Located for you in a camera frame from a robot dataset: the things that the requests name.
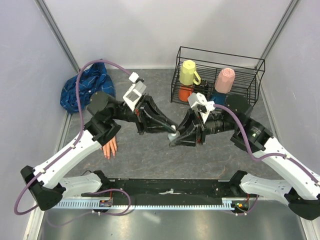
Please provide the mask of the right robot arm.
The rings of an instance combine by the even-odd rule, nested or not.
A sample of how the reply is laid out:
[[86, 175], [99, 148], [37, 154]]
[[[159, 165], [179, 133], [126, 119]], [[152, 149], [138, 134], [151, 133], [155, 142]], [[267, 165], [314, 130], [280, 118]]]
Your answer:
[[283, 180], [269, 180], [238, 170], [229, 180], [229, 191], [235, 197], [244, 193], [274, 199], [299, 217], [315, 220], [320, 216], [320, 176], [310, 170], [258, 121], [251, 118], [253, 106], [241, 95], [230, 95], [223, 105], [207, 101], [203, 94], [188, 97], [190, 108], [179, 126], [168, 134], [171, 146], [203, 144], [207, 135], [233, 131], [230, 140], [249, 154], [255, 162], [263, 162]]

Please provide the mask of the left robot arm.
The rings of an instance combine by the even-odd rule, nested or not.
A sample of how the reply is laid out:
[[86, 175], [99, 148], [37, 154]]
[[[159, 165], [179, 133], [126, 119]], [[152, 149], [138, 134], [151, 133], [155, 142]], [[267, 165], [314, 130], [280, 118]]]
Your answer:
[[106, 196], [108, 179], [96, 170], [88, 175], [65, 175], [85, 157], [109, 142], [121, 129], [116, 120], [135, 123], [137, 132], [176, 133], [177, 124], [165, 116], [146, 93], [126, 93], [123, 101], [99, 91], [92, 95], [87, 110], [92, 115], [75, 139], [44, 163], [25, 166], [21, 175], [37, 206], [46, 211], [62, 199], [81, 195]]

